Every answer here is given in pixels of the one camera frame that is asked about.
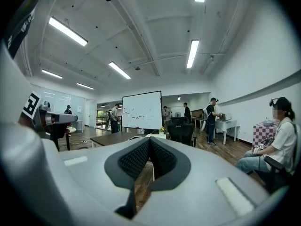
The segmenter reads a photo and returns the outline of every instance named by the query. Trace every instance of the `black office chair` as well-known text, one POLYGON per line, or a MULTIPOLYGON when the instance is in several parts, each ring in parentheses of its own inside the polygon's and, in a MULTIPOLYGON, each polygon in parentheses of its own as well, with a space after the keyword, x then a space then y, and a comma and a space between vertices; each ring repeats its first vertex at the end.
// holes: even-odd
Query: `black office chair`
POLYGON ((189 124, 189 120, 187 117, 172 117, 171 123, 177 126, 189 124))
MULTIPOLYGON (((295 132, 297 135, 297 144, 293 154, 293 171, 297 168, 297 165, 301 156, 301 129, 299 125, 295 125, 295 132)), ((265 156, 264 161, 271 166, 270 172, 256 171, 258 176, 265 182, 266 189, 269 193, 273 193, 277 189, 289 184, 292 177, 292 173, 288 173, 284 169, 284 165, 272 159, 269 156, 265 156)))
POLYGON ((191 124, 175 125, 171 124, 167 126, 170 139, 172 141, 180 142, 186 145, 196 147, 197 134, 194 133, 194 126, 191 124))

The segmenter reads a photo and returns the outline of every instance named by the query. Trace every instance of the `black cap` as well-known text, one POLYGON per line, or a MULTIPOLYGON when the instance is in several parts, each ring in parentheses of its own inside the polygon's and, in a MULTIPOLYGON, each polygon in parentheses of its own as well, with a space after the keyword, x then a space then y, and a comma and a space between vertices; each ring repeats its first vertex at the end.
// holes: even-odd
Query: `black cap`
POLYGON ((292 109, 292 104, 285 97, 280 97, 273 107, 277 110, 288 112, 292 109))
POLYGON ((213 101, 213 100, 216 101, 216 102, 218 102, 218 100, 216 98, 214 98, 214 97, 212 97, 210 101, 213 101))

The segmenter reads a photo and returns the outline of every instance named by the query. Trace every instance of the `person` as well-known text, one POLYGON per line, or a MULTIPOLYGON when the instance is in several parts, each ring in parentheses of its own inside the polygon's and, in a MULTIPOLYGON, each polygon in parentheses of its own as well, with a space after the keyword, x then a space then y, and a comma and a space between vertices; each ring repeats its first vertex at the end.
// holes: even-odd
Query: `person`
POLYGON ((189 107, 187 106, 187 103, 186 103, 186 102, 185 102, 183 105, 184 105, 184 107, 185 107, 185 113, 184 113, 184 116, 188 118, 189 124, 190 124, 190 123, 191 123, 190 109, 189 109, 189 107))
POLYGON ((291 172, 293 169, 293 152, 297 136, 293 125, 295 113, 292 110, 292 104, 285 97, 281 97, 271 100, 270 106, 273 106, 273 117, 280 121, 275 140, 263 150, 253 148, 245 153, 236 164, 236 167, 245 173, 253 170, 269 172, 271 167, 264 161, 264 157, 267 155, 283 164, 287 172, 291 172))
POLYGON ((4 41, 12 58, 16 53, 28 33, 31 21, 34 18, 34 11, 39 0, 31 0, 23 11, 22 18, 18 21, 17 26, 9 24, 4 34, 4 41))
POLYGON ((117 116, 119 104, 115 104, 115 106, 112 108, 111 112, 111 131, 112 134, 118 132, 118 121, 119 117, 117 116))
POLYGON ((206 132, 207 132, 207 140, 208 140, 208 144, 209 145, 216 145, 216 143, 213 141, 213 134, 214 134, 214 129, 215 129, 215 118, 216 116, 220 117, 222 116, 221 114, 215 113, 215 109, 214 106, 216 105, 216 102, 218 102, 218 100, 216 98, 211 98, 210 99, 210 103, 207 106, 206 110, 207 110, 207 114, 208 114, 208 118, 206 120, 206 132))
POLYGON ((168 132, 167 126, 170 125, 171 118, 170 118, 170 110, 167 108, 167 106, 163 107, 163 117, 164 117, 164 126, 166 132, 168 132))
POLYGON ((64 114, 70 114, 72 115, 71 106, 67 105, 67 109, 65 110, 64 114))

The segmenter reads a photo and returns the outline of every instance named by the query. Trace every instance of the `person's hand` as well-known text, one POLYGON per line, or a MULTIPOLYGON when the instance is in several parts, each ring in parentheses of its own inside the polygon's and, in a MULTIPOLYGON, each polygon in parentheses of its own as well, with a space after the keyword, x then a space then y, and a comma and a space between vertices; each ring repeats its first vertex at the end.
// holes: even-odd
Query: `person's hand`
POLYGON ((254 149, 253 149, 253 154, 254 154, 255 156, 257 156, 257 153, 258 153, 258 147, 254 147, 254 149))

